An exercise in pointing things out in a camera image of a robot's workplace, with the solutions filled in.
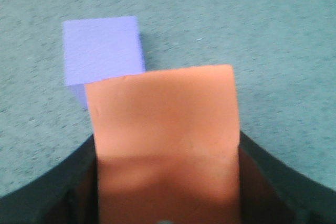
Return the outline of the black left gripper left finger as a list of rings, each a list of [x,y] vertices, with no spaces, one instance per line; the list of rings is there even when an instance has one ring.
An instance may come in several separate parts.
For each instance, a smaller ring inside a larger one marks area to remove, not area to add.
[[[98,222],[93,136],[45,174],[1,197],[1,223]]]

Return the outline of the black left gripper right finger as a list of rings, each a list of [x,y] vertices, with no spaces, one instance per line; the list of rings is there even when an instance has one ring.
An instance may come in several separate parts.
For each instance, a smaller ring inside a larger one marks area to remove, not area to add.
[[[243,223],[335,223],[335,190],[284,164],[244,132],[239,178]]]

